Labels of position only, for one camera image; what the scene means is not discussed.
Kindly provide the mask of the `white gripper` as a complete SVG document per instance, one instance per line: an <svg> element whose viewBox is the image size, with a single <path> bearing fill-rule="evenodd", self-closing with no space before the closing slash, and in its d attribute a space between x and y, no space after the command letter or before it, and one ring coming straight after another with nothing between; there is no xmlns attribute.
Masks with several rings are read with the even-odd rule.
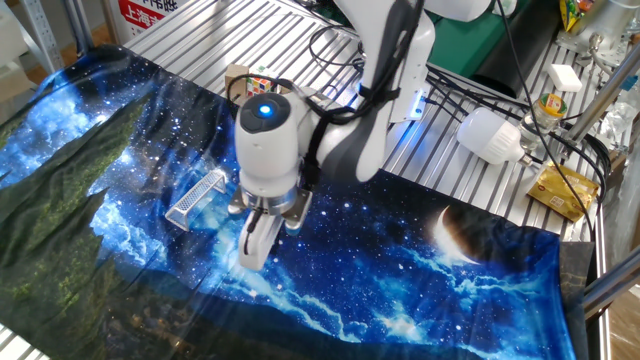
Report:
<svg viewBox="0 0 640 360"><path fill-rule="evenodd" d="M264 267L283 222L280 215L250 212L239 237L238 257L241 266L254 271Z"/></svg>

